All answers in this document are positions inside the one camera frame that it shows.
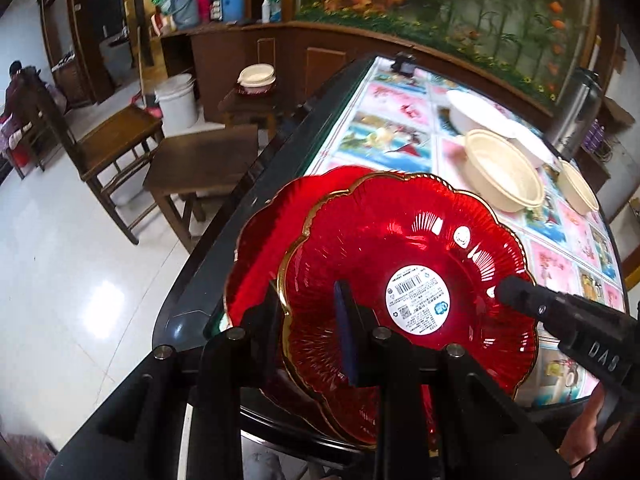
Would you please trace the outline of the person's right hand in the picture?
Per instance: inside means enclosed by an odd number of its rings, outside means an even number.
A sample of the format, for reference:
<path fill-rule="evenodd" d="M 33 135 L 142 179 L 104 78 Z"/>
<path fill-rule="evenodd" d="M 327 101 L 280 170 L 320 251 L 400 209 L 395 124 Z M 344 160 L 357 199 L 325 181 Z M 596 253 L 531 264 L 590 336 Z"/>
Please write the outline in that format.
<path fill-rule="evenodd" d="M 588 455 L 597 448 L 597 420 L 603 408 L 605 390 L 601 384 L 594 388 L 588 402 L 567 429 L 558 453 L 570 466 L 570 475 L 576 478 L 584 468 Z"/>

